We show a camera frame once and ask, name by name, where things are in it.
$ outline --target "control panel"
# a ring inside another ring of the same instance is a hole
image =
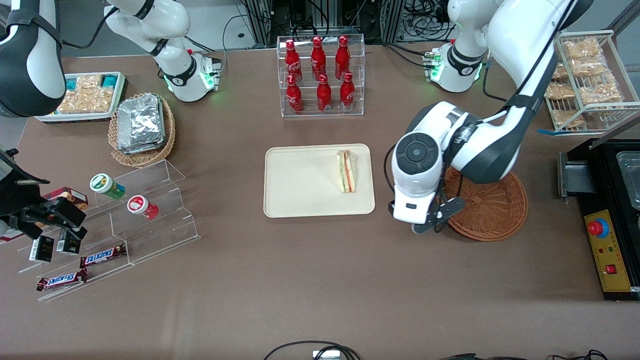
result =
[[[611,225],[609,210],[584,217],[589,241],[604,291],[627,292],[631,285],[622,260],[618,239]]]

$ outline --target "red switch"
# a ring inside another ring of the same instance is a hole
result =
[[[600,223],[599,221],[594,220],[589,223],[587,230],[589,231],[589,234],[598,236],[604,232],[604,226],[602,226],[602,223]]]

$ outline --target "brown tablecloth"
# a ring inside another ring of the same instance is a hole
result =
[[[640,357],[640,304],[604,302],[575,200],[557,198],[556,156],[584,138],[553,138],[541,110],[515,172],[529,218],[514,237],[476,243],[447,229],[416,236],[387,211],[382,161],[422,107],[446,100],[479,116],[500,103],[481,82],[449,94],[379,46],[367,54],[363,117],[284,120],[273,51],[228,54],[219,92],[192,104],[172,97],[149,56],[65,59],[67,72],[117,70],[127,95],[170,103],[177,140],[169,160],[202,239],[49,303],[17,273],[15,240],[0,247],[3,359],[262,359],[289,341],[343,343],[363,359],[543,359],[551,353]],[[508,96],[498,67],[491,92]],[[89,192],[97,172],[130,168],[111,158],[107,124],[31,119],[17,159],[52,185]],[[376,209],[352,217],[270,219],[262,212],[264,154],[276,146],[365,143]],[[308,359],[318,347],[274,359]]]

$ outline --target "wicker basket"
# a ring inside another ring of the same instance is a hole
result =
[[[460,173],[449,168],[445,175],[445,193],[456,196]],[[527,218],[529,201],[522,183],[510,172],[492,184],[474,184],[464,178],[460,197],[467,205],[449,219],[451,227],[479,241],[499,241],[514,235]]]
[[[130,99],[137,99],[142,95],[144,94],[134,95]],[[164,116],[164,132],[166,133],[166,144],[162,149],[139,152],[132,155],[125,155],[122,153],[122,151],[118,150],[118,112],[116,111],[113,114],[111,120],[109,121],[108,139],[109,145],[111,145],[111,147],[115,149],[113,152],[111,152],[111,155],[114,159],[118,160],[118,162],[123,165],[143,168],[147,165],[157,163],[158,161],[165,159],[169,155],[175,141],[175,121],[173,119],[171,108],[169,108],[169,104],[167,104],[164,99],[162,99],[162,107]]]

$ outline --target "coca-cola bottle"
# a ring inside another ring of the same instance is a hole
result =
[[[293,39],[288,39],[285,43],[287,44],[287,54],[284,57],[284,62],[287,64],[287,72],[296,78],[296,82],[300,82],[302,81],[302,67],[296,45]]]
[[[323,114],[331,112],[331,87],[329,86],[329,77],[326,74],[320,74],[317,95],[318,110]]]
[[[340,86],[340,109],[349,113],[353,110],[353,94],[356,91],[356,87],[353,85],[353,73],[347,71],[344,73],[344,81]]]
[[[335,52],[335,78],[342,80],[344,73],[349,70],[349,38],[346,35],[340,36],[338,39],[338,51]]]
[[[302,93],[296,85],[296,78],[293,75],[287,76],[287,100],[289,107],[296,115],[302,114],[304,107],[302,106]]]
[[[320,81],[320,75],[326,74],[326,55],[322,48],[322,38],[314,37],[314,49],[311,51],[311,69],[316,81]]]

